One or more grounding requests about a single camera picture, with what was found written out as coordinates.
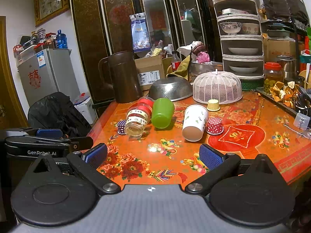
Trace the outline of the clear adhesive wall hook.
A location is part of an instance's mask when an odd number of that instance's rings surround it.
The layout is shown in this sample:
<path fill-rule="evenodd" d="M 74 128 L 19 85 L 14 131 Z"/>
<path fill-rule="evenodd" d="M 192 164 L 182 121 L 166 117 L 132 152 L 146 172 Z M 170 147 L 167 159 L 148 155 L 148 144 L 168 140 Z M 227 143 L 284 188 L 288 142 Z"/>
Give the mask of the clear adhesive wall hook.
<path fill-rule="evenodd" d="M 301 130 L 306 130 L 308 128 L 309 121 L 310 121 L 309 116 L 304 115 L 302 113 L 297 113 L 293 124 L 295 127 Z"/>

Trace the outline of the grey small fridge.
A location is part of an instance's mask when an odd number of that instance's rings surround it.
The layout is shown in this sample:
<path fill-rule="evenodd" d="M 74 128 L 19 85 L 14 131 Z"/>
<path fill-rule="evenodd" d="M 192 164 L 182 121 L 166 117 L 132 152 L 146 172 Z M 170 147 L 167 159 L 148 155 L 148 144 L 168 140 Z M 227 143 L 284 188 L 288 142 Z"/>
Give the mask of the grey small fridge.
<path fill-rule="evenodd" d="M 69 49 L 44 49 L 17 67 L 30 106 L 57 91 L 70 100 L 78 97 L 79 87 L 70 54 Z"/>

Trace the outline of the cardboard box with label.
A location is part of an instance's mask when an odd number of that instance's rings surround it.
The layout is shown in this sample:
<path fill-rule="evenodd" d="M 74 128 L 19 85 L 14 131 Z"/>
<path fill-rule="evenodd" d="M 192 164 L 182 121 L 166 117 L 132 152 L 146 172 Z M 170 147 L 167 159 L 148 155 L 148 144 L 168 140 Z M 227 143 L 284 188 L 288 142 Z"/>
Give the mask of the cardboard box with label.
<path fill-rule="evenodd" d="M 135 65 L 143 91 L 149 90 L 155 81 L 165 78 L 162 57 L 160 55 L 136 59 Z"/>

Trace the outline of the red label drink bottle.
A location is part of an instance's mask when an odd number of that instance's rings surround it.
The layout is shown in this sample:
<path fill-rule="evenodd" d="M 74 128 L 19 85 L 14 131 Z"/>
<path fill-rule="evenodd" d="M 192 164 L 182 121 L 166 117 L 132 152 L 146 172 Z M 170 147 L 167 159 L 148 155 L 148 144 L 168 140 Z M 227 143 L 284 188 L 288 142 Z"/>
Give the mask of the red label drink bottle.
<path fill-rule="evenodd" d="M 173 51 L 172 52 L 172 59 L 171 59 L 171 67 L 172 67 L 172 71 L 176 71 L 179 67 L 181 63 L 181 60 L 178 56 L 178 52 L 177 51 Z"/>

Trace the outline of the clear glass jar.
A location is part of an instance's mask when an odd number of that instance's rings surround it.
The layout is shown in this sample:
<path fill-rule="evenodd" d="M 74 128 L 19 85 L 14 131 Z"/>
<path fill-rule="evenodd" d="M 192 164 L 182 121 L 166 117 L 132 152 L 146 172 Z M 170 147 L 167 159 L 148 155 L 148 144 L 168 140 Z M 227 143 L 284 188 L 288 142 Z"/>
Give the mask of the clear glass jar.
<path fill-rule="evenodd" d="M 131 137 L 141 137 L 151 120 L 152 111 L 146 105 L 129 108 L 125 119 L 125 133 Z"/>

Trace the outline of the white box on floor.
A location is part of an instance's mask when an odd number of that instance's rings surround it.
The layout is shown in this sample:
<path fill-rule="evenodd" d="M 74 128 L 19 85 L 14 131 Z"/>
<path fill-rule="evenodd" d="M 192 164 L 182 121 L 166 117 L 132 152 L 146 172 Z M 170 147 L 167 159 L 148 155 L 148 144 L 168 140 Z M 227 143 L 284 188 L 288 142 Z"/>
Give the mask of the white box on floor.
<path fill-rule="evenodd" d="M 83 115 L 90 125 L 97 120 L 97 114 L 93 108 L 93 101 L 89 92 L 81 93 L 73 102 L 75 108 Z"/>

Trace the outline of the dark wooden wardrobe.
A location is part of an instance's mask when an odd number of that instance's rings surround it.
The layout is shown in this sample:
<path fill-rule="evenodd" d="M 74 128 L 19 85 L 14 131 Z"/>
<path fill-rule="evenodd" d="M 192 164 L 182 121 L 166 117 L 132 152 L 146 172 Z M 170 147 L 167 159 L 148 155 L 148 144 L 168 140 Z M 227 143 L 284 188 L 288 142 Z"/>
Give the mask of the dark wooden wardrobe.
<path fill-rule="evenodd" d="M 70 0 L 87 86 L 95 108 L 114 97 L 109 70 L 99 61 L 129 51 L 141 58 L 154 48 L 206 45 L 213 61 L 222 58 L 212 0 Z"/>

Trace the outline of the dried orange peels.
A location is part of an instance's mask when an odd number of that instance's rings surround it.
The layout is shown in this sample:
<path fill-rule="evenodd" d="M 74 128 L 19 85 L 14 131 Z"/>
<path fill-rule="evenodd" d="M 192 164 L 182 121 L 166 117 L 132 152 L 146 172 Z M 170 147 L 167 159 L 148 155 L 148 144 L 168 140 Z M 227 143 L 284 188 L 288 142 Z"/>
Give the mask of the dried orange peels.
<path fill-rule="evenodd" d="M 299 85 L 294 81 L 288 82 L 286 85 L 283 82 L 276 82 L 269 91 L 275 102 L 283 103 L 285 106 L 294 109 L 300 95 L 299 88 Z"/>

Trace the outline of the floral porcelain bowl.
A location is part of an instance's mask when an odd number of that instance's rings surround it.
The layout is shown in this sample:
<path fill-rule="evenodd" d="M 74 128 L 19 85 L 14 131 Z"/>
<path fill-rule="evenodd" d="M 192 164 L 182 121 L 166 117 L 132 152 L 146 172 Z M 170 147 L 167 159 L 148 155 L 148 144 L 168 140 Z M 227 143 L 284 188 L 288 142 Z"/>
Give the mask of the floral porcelain bowl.
<path fill-rule="evenodd" d="M 239 22 L 224 22 L 220 23 L 221 29 L 228 35 L 235 35 L 241 31 L 242 23 Z"/>

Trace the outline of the purple cupcake liner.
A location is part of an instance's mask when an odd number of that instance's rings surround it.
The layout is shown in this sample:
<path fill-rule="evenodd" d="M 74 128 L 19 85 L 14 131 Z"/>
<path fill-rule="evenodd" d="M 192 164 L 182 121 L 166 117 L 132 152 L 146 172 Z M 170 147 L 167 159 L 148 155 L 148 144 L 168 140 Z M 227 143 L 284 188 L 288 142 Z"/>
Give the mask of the purple cupcake liner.
<path fill-rule="evenodd" d="M 119 135 L 125 135 L 126 134 L 126 132 L 125 132 L 125 124 L 126 124 L 126 120 L 120 120 L 117 123 L 117 128 L 118 128 L 118 134 Z"/>

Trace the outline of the white tiered dish rack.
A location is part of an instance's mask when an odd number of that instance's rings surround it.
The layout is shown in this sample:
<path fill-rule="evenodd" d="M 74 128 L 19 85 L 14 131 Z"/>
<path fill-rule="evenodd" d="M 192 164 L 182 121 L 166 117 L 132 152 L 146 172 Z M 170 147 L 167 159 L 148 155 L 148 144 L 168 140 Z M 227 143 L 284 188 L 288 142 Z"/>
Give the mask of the white tiered dish rack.
<path fill-rule="evenodd" d="M 224 71 L 243 80 L 264 77 L 261 24 L 255 0 L 212 0 Z"/>

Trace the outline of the yellow small cup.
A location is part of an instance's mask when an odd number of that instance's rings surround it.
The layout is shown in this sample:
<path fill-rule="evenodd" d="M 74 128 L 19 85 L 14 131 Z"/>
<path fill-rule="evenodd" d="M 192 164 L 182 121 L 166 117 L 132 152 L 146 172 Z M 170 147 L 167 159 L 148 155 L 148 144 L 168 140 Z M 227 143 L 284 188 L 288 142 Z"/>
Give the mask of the yellow small cup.
<path fill-rule="evenodd" d="M 220 110 L 219 100 L 217 99 L 208 100 L 207 110 L 208 111 L 219 111 Z"/>

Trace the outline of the red clear plastic cup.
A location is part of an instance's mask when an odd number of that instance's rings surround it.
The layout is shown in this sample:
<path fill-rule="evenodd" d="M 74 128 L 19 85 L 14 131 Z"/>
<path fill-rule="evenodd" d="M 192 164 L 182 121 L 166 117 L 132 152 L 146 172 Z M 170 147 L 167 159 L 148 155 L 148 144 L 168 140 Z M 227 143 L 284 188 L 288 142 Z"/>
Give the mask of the red clear plastic cup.
<path fill-rule="evenodd" d="M 146 112 L 151 117 L 154 102 L 155 101 L 150 97 L 144 96 L 138 100 L 136 107 L 137 109 Z"/>

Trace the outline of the blue water bottle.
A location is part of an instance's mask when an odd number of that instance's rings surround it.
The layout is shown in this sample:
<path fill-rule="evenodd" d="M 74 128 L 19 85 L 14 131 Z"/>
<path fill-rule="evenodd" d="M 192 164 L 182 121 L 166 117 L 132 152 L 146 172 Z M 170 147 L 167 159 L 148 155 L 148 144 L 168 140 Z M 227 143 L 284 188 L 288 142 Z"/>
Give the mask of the blue water bottle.
<path fill-rule="evenodd" d="M 61 30 L 58 30 L 56 35 L 56 48 L 58 49 L 68 49 L 67 37 Z"/>

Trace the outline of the wall clock wooden frame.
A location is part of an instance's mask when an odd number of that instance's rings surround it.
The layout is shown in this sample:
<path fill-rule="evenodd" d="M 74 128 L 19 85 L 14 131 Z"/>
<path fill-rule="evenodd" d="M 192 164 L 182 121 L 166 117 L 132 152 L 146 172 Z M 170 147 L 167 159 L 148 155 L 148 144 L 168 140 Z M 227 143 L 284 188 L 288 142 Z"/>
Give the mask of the wall clock wooden frame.
<path fill-rule="evenodd" d="M 70 0 L 33 0 L 35 27 L 61 15 L 70 9 Z"/>

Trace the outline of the pickle jar red lid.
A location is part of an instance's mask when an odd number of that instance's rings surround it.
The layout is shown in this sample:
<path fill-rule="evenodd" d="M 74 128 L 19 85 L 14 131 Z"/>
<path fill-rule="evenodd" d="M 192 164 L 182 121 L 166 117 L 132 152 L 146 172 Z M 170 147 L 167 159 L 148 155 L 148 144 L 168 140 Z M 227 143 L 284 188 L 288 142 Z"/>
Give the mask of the pickle jar red lid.
<path fill-rule="evenodd" d="M 281 81 L 281 65 L 276 62 L 266 62 L 264 64 L 264 92 L 270 94 L 270 88 Z"/>

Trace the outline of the black covered appliance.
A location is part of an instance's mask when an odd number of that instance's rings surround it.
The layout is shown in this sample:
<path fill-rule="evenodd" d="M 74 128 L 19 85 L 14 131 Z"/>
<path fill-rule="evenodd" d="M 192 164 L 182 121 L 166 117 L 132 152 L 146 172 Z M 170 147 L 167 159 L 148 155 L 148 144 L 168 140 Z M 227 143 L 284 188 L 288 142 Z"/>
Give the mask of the black covered appliance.
<path fill-rule="evenodd" d="M 303 0 L 263 0 L 268 19 L 291 19 L 303 24 L 309 23 L 309 17 Z"/>

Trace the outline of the red polka dot cupcake liner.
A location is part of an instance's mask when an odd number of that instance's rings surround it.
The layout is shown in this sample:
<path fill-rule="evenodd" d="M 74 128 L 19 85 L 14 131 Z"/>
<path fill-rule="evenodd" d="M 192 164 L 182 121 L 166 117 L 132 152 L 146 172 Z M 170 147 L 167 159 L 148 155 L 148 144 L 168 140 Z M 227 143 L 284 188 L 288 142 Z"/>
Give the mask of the red polka dot cupcake liner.
<path fill-rule="evenodd" d="M 208 119 L 207 122 L 207 133 L 210 135 L 219 135 L 224 131 L 222 119 L 213 117 Z"/>

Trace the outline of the brown plastic pitcher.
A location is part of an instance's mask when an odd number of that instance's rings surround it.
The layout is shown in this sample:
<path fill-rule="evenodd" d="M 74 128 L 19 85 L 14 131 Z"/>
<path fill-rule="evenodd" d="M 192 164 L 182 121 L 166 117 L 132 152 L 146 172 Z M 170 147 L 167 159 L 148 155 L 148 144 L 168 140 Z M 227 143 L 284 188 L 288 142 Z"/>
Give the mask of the brown plastic pitcher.
<path fill-rule="evenodd" d="M 101 81 L 113 88 L 117 103 L 133 102 L 143 96 L 133 52 L 118 52 L 101 59 L 98 70 Z"/>

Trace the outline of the green plastic cup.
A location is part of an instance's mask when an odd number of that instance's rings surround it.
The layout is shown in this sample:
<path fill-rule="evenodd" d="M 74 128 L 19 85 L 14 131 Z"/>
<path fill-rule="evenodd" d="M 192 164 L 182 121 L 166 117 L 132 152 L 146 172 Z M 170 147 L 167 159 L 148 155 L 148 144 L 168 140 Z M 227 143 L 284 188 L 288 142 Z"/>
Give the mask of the green plastic cup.
<path fill-rule="evenodd" d="M 167 128 L 173 117 L 175 106 L 173 102 L 168 98 L 157 99 L 152 108 L 151 122 L 157 129 Z"/>

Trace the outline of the steel pot with cloth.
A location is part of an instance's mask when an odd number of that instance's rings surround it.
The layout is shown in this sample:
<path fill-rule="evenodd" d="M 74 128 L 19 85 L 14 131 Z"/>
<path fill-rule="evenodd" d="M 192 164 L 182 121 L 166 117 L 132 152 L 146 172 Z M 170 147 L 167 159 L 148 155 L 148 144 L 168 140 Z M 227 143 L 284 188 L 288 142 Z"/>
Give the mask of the steel pot with cloth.
<path fill-rule="evenodd" d="M 188 66 L 188 82 L 193 83 L 200 74 L 214 72 L 215 70 L 223 71 L 223 64 L 214 61 L 202 64 L 191 62 Z"/>

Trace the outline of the blue white snack bag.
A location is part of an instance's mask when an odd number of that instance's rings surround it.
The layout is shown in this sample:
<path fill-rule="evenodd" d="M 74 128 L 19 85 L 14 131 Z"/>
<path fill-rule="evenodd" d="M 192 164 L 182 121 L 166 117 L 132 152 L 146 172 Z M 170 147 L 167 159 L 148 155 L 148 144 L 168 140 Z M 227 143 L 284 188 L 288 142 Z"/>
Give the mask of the blue white snack bag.
<path fill-rule="evenodd" d="M 134 53 L 151 50 L 151 41 L 145 13 L 130 15 L 132 48 Z"/>

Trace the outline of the black garbage bag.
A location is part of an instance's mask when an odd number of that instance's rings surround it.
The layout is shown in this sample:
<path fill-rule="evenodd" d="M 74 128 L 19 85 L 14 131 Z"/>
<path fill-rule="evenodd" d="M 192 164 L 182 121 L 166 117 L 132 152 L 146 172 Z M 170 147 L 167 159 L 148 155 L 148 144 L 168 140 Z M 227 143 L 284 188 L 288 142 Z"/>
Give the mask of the black garbage bag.
<path fill-rule="evenodd" d="M 27 118 L 32 128 L 59 129 L 67 137 L 84 137 L 91 130 L 87 120 L 62 92 L 52 93 L 32 104 Z"/>

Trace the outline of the steel colander bowl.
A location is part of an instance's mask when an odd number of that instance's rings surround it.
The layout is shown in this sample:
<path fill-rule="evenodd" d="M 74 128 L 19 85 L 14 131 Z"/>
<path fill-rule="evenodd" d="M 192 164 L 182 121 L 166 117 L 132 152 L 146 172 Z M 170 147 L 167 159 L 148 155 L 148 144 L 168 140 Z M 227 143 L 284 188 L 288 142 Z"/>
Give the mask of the steel colander bowl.
<path fill-rule="evenodd" d="M 167 98 L 172 102 L 189 98 L 193 95 L 192 85 L 182 77 L 169 77 L 155 81 L 148 92 L 153 100 Z"/>

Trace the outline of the white mesh food cover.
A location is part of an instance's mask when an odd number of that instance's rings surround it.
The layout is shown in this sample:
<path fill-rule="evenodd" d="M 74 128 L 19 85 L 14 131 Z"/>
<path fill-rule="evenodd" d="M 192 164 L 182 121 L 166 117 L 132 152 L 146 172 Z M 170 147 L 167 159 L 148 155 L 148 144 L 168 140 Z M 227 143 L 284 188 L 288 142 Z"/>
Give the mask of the white mesh food cover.
<path fill-rule="evenodd" d="M 193 82 L 193 99 L 203 104 L 211 99 L 218 100 L 220 105 L 235 103 L 242 99 L 241 81 L 230 72 L 200 74 Z"/>

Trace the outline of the white paper cup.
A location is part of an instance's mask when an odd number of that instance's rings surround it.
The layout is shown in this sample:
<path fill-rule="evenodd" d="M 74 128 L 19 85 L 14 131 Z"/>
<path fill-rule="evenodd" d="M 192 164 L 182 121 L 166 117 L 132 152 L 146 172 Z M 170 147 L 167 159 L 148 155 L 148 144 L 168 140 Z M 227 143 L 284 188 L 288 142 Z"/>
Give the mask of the white paper cup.
<path fill-rule="evenodd" d="M 206 107 L 190 105 L 184 112 L 182 136 L 189 142 L 198 142 L 204 135 L 209 113 Z"/>

